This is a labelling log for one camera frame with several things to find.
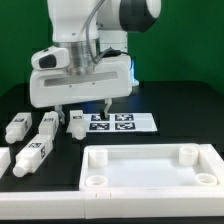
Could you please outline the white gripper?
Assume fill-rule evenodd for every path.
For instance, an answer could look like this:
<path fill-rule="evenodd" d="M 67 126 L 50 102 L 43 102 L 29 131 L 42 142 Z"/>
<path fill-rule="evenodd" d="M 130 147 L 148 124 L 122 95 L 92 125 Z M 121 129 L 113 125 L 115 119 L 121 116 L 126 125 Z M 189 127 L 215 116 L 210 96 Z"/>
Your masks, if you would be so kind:
<path fill-rule="evenodd" d="M 38 65 L 40 53 L 33 55 Z M 34 107 L 54 106 L 62 125 L 65 114 L 62 105 L 105 99 L 102 118 L 108 118 L 111 98 L 128 96 L 132 92 L 131 59 L 127 55 L 103 58 L 91 74 L 69 76 L 65 68 L 35 68 L 30 79 L 30 100 Z"/>

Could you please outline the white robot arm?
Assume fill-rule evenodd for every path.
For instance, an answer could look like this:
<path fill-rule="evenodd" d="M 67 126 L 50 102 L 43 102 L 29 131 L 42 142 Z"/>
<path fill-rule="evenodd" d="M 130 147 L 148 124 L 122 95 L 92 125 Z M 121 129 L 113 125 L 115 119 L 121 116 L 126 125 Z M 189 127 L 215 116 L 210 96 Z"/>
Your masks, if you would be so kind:
<path fill-rule="evenodd" d="M 161 0 L 47 0 L 53 45 L 32 56 L 34 107 L 114 98 L 132 92 L 132 59 L 119 32 L 142 33 L 154 25 Z"/>

